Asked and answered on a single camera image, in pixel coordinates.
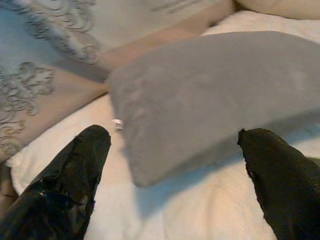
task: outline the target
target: gray velvet pillow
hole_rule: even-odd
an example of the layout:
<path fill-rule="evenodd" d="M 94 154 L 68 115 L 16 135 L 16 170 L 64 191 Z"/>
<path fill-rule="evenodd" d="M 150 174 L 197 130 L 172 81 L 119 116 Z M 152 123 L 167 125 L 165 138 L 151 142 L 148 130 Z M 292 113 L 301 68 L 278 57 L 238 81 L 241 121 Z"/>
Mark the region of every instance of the gray velvet pillow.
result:
<path fill-rule="evenodd" d="M 241 128 L 286 136 L 320 120 L 320 45 L 233 32 L 160 47 L 107 79 L 133 182 L 150 186 L 241 149 Z"/>

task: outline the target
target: floral embroidery pattern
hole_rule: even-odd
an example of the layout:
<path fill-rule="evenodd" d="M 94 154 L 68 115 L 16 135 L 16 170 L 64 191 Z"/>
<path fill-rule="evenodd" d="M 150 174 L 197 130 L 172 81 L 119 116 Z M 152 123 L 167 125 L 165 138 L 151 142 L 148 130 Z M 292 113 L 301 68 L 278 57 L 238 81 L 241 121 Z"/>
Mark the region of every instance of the floral embroidery pattern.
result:
<path fill-rule="evenodd" d="M 22 63 L 14 74 L 0 67 L 0 161 L 22 148 L 17 135 L 25 128 L 24 119 L 19 119 L 17 114 L 21 111 L 28 116 L 38 113 L 36 99 L 54 91 L 53 76 L 53 70 L 36 67 L 31 62 Z"/>
<path fill-rule="evenodd" d="M 28 33 L 47 40 L 61 55 L 93 64 L 99 46 L 87 32 L 93 27 L 94 0 L 0 0 L 0 8 L 26 17 Z"/>

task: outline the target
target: white bedsheet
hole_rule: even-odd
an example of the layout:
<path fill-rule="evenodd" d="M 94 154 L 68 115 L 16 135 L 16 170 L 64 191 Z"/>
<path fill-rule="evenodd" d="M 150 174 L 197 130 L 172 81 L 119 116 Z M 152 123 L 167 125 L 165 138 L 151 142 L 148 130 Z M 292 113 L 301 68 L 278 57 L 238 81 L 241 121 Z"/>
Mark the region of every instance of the white bedsheet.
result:
<path fill-rule="evenodd" d="M 249 11 L 230 16 L 205 34 L 263 30 L 320 42 L 320 21 Z M 110 98 L 105 95 L 48 129 L 9 162 L 17 192 L 20 194 L 75 135 L 98 124 L 110 132 L 112 146 L 86 240 L 276 239 L 263 219 L 241 156 L 139 189 L 131 183 L 124 141 L 112 119 Z M 294 146 L 308 156 L 320 157 L 319 132 L 312 126 L 294 134 L 291 140 L 301 138 Z"/>

